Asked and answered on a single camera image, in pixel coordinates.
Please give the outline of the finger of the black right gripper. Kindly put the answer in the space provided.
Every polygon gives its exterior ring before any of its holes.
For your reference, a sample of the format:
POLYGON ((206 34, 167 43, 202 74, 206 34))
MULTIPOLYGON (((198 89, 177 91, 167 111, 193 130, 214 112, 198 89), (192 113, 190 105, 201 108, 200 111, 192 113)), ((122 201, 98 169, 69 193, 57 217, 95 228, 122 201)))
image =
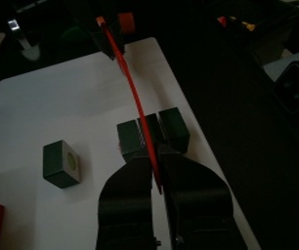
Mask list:
POLYGON ((113 40, 121 52, 125 52, 123 36, 121 31, 121 22, 117 16, 106 17, 106 26, 113 36, 113 40))
POLYGON ((114 52, 111 49, 109 39, 106 37, 106 32, 110 32, 111 35, 117 34, 118 21, 97 22, 93 20, 87 20, 87 21, 83 21, 83 27, 95 47, 106 55, 106 57, 113 60, 114 52))

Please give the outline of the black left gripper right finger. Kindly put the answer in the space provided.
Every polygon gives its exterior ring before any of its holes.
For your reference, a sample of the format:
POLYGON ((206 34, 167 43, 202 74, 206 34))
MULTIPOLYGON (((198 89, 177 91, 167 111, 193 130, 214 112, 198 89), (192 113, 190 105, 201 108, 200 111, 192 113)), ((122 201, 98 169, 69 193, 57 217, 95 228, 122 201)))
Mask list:
POLYGON ((248 250, 225 181, 169 146, 157 156, 171 250, 248 250))

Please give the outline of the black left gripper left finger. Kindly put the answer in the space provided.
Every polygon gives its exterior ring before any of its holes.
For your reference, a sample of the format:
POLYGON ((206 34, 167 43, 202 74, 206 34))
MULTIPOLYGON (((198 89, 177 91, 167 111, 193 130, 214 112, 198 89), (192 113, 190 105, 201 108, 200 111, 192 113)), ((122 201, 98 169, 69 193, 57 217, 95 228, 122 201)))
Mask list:
POLYGON ((94 250, 155 250, 150 186, 145 157, 131 159, 106 180, 98 197, 94 250))

